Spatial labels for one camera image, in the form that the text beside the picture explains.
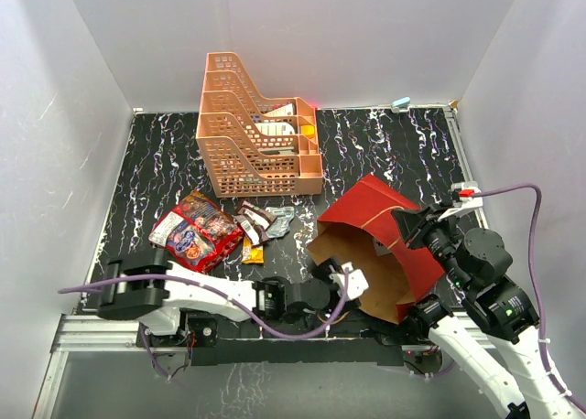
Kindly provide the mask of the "red brown paper bag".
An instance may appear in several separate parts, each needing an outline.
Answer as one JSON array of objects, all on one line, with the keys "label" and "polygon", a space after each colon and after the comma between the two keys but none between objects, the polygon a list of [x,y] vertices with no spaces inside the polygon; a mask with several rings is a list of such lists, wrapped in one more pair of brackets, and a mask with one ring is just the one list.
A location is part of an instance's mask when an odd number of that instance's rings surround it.
[{"label": "red brown paper bag", "polygon": [[443,276],[429,251],[406,247],[391,214],[417,209],[381,179],[367,175],[321,214],[318,235],[308,245],[316,264],[334,258],[362,270],[368,289],[359,308],[393,324]]}]

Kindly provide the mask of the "yellow snack packet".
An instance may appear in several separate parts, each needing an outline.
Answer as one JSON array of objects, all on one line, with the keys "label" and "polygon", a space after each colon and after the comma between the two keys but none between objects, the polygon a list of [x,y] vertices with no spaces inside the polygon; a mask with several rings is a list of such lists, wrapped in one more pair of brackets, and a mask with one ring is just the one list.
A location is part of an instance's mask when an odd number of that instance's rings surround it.
[{"label": "yellow snack packet", "polygon": [[254,246],[251,240],[245,236],[243,239],[241,262],[242,264],[263,264],[264,247],[262,245]]}]

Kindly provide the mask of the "red candy bag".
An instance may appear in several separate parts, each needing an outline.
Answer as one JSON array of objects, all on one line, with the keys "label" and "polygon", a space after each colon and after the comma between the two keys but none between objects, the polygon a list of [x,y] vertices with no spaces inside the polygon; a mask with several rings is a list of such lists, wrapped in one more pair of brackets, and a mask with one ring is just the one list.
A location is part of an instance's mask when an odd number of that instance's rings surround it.
[{"label": "red candy bag", "polygon": [[244,238],[232,216],[194,189],[166,213],[148,236],[181,266],[202,274],[222,262]]}]

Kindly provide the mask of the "silver foil snack packet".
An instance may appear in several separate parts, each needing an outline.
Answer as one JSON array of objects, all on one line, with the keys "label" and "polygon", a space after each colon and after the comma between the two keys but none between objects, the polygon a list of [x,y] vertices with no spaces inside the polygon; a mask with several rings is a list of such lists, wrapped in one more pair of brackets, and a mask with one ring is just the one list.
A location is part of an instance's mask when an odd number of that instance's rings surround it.
[{"label": "silver foil snack packet", "polygon": [[295,218],[295,209],[286,207],[267,207],[266,210],[276,217],[276,220],[267,229],[266,234],[270,239],[279,239],[288,234],[290,223]]}]

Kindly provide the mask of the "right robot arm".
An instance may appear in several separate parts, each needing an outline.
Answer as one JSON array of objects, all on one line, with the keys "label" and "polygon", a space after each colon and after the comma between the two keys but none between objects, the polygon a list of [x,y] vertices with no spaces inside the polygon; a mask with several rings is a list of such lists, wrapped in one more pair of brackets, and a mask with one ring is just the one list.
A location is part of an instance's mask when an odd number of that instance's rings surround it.
[{"label": "right robot arm", "polygon": [[447,352],[501,418],[584,417],[558,371],[543,362],[548,354],[539,336],[540,319],[526,292],[506,274],[513,258],[501,236],[484,228],[458,235],[455,208],[391,214],[406,247],[429,250],[463,292],[463,309],[503,361],[495,360],[436,295],[410,308],[409,335]]}]

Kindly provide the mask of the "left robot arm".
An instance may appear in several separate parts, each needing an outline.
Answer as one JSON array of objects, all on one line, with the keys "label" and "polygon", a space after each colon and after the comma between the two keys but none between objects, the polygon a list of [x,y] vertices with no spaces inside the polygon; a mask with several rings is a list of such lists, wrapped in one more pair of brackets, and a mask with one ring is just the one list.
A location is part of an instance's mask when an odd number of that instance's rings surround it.
[{"label": "left robot arm", "polygon": [[268,323],[292,324],[324,310],[331,306],[334,293],[346,301],[355,299],[350,263],[329,259],[317,265],[313,273],[313,278],[295,284],[280,276],[233,281],[191,271],[174,262],[169,252],[149,249],[108,261],[104,278],[117,282],[103,288],[97,315],[106,320],[136,320],[170,345],[187,338],[190,324],[182,316],[193,310],[234,322],[253,319],[275,338],[309,339],[327,326],[305,334],[286,334]]}]

